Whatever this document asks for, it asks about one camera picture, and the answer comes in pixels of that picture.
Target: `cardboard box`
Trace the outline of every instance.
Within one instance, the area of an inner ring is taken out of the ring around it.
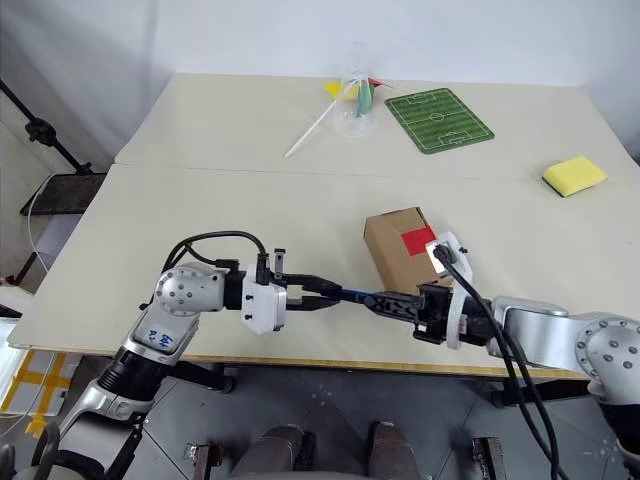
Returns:
[[[417,295],[418,285],[449,285],[431,262],[426,245],[436,239],[419,208],[367,218],[364,241],[387,290]]]

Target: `sponge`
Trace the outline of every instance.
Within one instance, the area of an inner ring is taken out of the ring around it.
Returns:
[[[593,187],[607,178],[607,174],[585,156],[557,163],[544,172],[542,178],[563,197]]]

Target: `soccer field mat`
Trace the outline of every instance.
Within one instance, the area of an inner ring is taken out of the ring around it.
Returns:
[[[389,98],[384,103],[423,153],[438,153],[494,137],[448,88]]]

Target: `black wire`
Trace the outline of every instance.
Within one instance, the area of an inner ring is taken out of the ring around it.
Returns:
[[[191,248],[191,244],[200,240],[205,240],[207,238],[220,238],[220,237],[242,237],[247,240],[252,241],[255,246],[258,248],[258,251],[261,255],[266,255],[267,250],[264,248],[262,242],[255,235],[251,235],[250,233],[243,232],[241,230],[222,230],[219,232],[209,232],[209,233],[201,233],[200,235],[194,235],[193,237],[185,238],[184,240],[178,242],[173,250],[167,256],[167,260],[164,262],[162,267],[162,271],[165,272],[175,266],[176,260],[174,257],[178,254],[181,248],[189,246]]]
[[[568,476],[560,468],[560,455],[558,452],[558,443],[555,431],[553,429],[553,424],[551,423],[551,419],[549,418],[546,408],[544,407],[540,394],[537,391],[536,386],[531,379],[531,376],[529,375],[529,371],[525,363],[526,359],[522,352],[522,348],[513,338],[511,338],[511,336],[507,332],[503,331],[502,327],[498,322],[496,322],[495,318],[493,317],[493,313],[487,307],[477,290],[473,288],[473,286],[471,286],[471,284],[467,282],[467,280],[460,274],[460,272],[458,272],[457,269],[451,264],[448,252],[436,247],[436,249],[434,250],[434,256],[444,265],[451,276],[454,277],[458,281],[458,283],[460,283],[460,285],[467,291],[467,293],[469,293],[469,295],[480,305],[480,307],[489,318],[490,324],[494,330],[496,342],[498,343],[498,347],[504,360],[505,367],[507,368],[509,379],[511,380],[512,386],[515,389],[517,403],[520,407],[520,411],[522,412],[522,416],[524,417],[529,430],[531,430],[533,437],[540,446],[540,449],[551,462],[551,478],[553,480],[556,480],[558,478],[558,474],[560,474],[560,476],[564,480],[568,480]],[[509,345],[509,347],[511,348],[513,358],[518,364],[518,368],[520,369],[525,384],[533,393],[534,403],[536,405],[536,408],[538,409],[540,418],[542,419],[542,422],[547,431],[551,450],[549,450],[544,440],[542,439],[540,432],[538,431],[535,423],[533,422],[533,419],[531,418],[531,413],[526,407],[524,396],[522,394],[522,391],[520,390],[520,387],[518,386],[518,378],[515,374],[513,364],[510,361],[511,355],[509,354],[509,348],[507,347],[507,345]]]
[[[201,261],[202,263],[206,263],[207,265],[213,265],[216,266],[216,261],[215,260],[211,260],[210,258],[204,257],[202,255],[200,255],[198,252],[196,252],[193,248],[191,248],[189,245],[187,245],[186,247],[184,247],[185,250],[187,250],[189,252],[189,254],[195,258],[196,260]]]
[[[188,246],[188,245],[185,245],[185,247],[184,247],[184,248],[182,249],[182,251],[178,254],[178,256],[177,256],[176,258],[174,258],[174,259],[171,261],[171,267],[169,267],[169,268],[173,268],[173,267],[175,267],[175,266],[176,266],[176,264],[177,264],[180,260],[182,260],[182,257],[184,257],[184,256],[187,254],[188,248],[189,248],[189,246]]]

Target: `white straw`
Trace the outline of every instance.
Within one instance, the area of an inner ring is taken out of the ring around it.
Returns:
[[[338,95],[336,99],[333,102],[331,102],[331,105],[329,105],[327,109],[324,112],[322,112],[322,115],[320,115],[318,119],[311,124],[311,126],[307,129],[307,131],[302,134],[302,136],[296,141],[296,143],[294,143],[293,146],[289,150],[287,150],[287,153],[284,154],[284,158],[288,158],[293,152],[295,152],[298,149],[300,144],[304,142],[304,140],[311,134],[311,132],[315,130],[315,128],[318,125],[320,125],[320,122],[322,122],[324,117],[326,117],[329,114],[329,112],[333,109],[333,107],[336,106],[338,101],[341,100],[342,97],[345,95],[345,93],[351,90],[351,87],[353,87],[353,85],[355,85],[356,83],[357,83],[357,80],[352,80],[349,83],[349,85],[347,85],[347,87],[344,88],[342,92],[340,92],[340,95]]]

